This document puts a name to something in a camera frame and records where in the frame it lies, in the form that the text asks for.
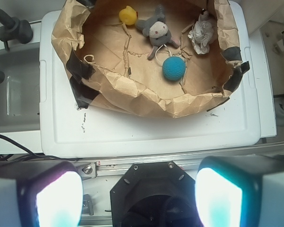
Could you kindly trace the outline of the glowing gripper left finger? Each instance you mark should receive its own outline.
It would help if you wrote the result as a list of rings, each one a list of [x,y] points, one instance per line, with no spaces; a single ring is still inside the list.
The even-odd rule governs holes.
[[[77,227],[83,184],[67,161],[0,161],[0,227]]]

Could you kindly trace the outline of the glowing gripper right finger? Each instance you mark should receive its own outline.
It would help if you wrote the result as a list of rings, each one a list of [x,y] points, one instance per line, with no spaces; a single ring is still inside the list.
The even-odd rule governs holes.
[[[195,202],[205,227],[284,227],[284,155],[204,158]]]

